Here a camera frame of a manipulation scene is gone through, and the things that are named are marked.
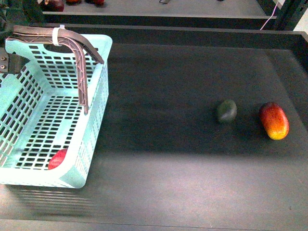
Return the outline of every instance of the apple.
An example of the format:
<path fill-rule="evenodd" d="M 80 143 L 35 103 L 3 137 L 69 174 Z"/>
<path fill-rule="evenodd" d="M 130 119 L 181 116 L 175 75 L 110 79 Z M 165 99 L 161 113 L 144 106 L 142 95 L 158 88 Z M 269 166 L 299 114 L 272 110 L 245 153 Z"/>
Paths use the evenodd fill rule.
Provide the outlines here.
<path fill-rule="evenodd" d="M 63 12 L 63 0 L 43 0 L 40 4 L 43 11 Z"/>
<path fill-rule="evenodd" d="M 49 161 L 48 170 L 58 167 L 64 160 L 67 148 L 59 150 Z"/>
<path fill-rule="evenodd" d="M 103 5 L 105 0 L 93 0 L 95 5 Z"/>

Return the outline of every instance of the mango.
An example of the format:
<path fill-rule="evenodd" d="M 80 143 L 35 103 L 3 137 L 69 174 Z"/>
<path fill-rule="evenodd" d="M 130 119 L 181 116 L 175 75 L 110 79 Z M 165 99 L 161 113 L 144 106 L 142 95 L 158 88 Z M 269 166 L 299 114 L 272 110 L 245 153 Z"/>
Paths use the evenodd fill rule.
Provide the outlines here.
<path fill-rule="evenodd" d="M 290 129 L 288 118 L 277 103 L 263 104 L 259 110 L 259 117 L 271 139 L 281 140 L 288 135 Z"/>

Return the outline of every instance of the red apple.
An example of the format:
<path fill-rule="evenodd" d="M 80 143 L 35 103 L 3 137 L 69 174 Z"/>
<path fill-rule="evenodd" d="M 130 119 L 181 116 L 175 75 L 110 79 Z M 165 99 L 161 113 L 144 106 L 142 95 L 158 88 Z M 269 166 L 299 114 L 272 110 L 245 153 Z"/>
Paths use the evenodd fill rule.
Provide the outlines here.
<path fill-rule="evenodd" d="M 103 5 L 105 0 L 93 0 L 94 4 L 96 5 Z"/>
<path fill-rule="evenodd" d="M 48 170 L 58 167 L 64 160 L 67 148 L 59 150 L 49 161 Z"/>

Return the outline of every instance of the white zip tie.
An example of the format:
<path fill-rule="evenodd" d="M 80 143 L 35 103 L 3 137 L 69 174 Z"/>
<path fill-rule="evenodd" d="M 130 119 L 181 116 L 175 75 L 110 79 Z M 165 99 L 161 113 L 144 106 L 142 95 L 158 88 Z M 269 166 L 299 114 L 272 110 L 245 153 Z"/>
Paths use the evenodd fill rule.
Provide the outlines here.
<path fill-rule="evenodd" d="M 59 34 L 59 29 L 65 29 L 64 25 L 60 25 L 60 27 L 55 27 L 52 30 L 52 43 L 57 46 L 60 47 L 61 45 L 59 45 L 59 41 L 58 41 L 58 34 Z"/>

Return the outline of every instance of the dark gray surface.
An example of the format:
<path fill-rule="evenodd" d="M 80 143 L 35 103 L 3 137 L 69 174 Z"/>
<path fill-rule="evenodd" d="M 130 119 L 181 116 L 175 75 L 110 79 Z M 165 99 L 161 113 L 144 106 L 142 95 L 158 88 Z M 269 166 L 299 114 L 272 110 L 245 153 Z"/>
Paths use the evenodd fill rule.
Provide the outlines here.
<path fill-rule="evenodd" d="M 159 0 L 106 0 L 102 7 L 85 3 L 65 5 L 64 13 L 111 15 L 164 15 L 164 16 L 264 16 L 256 0 L 171 0 L 168 4 Z"/>
<path fill-rule="evenodd" d="M 303 80 L 297 94 L 275 57 Z M 0 185 L 0 218 L 307 230 L 308 134 L 294 102 L 308 84 L 290 51 L 114 44 L 108 65 L 86 186 Z M 238 106 L 227 126 L 213 118 L 226 98 Z M 289 118 L 282 141 L 269 140 L 257 118 L 267 101 Z"/>

